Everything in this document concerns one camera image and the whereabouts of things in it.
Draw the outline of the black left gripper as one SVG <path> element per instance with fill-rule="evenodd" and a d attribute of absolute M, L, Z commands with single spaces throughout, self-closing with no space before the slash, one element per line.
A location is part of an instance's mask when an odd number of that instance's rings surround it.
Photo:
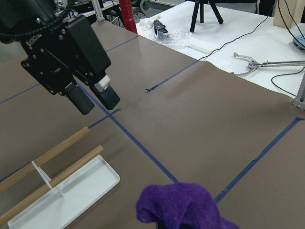
<path fill-rule="evenodd" d="M 3 0 L 0 40 L 19 42 L 27 54 L 23 67 L 51 94 L 66 95 L 82 115 L 94 103 L 77 85 L 90 87 L 106 75 L 111 61 L 85 16 L 67 19 L 69 1 L 56 14 L 52 0 Z"/>

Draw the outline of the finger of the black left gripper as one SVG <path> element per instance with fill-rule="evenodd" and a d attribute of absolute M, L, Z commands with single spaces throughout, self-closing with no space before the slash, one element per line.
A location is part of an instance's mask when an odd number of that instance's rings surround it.
<path fill-rule="evenodd" d="M 110 85 L 111 79 L 105 75 L 97 83 L 90 86 L 91 91 L 107 110 L 112 110 L 120 101 L 119 96 Z"/>

